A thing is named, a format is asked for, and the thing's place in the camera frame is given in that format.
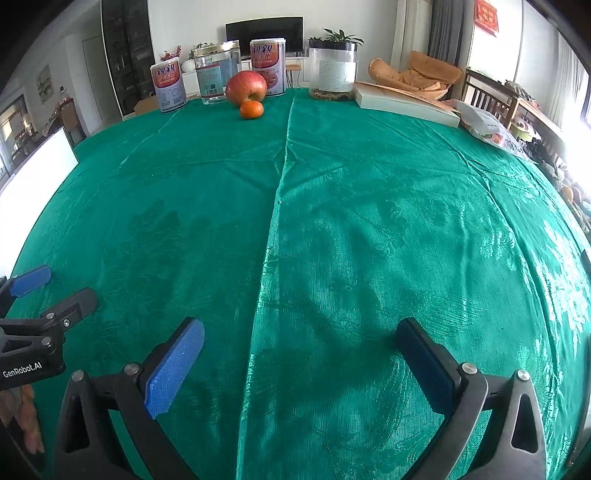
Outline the person's left hand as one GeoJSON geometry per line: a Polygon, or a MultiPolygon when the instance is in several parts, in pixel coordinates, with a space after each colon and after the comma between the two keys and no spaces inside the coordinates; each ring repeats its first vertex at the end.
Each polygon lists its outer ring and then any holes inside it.
{"type": "Polygon", "coordinates": [[[1,421],[8,426],[15,420],[24,437],[26,450],[36,455],[45,452],[37,411],[34,405],[34,390],[30,384],[4,390],[1,396],[1,421]]]}

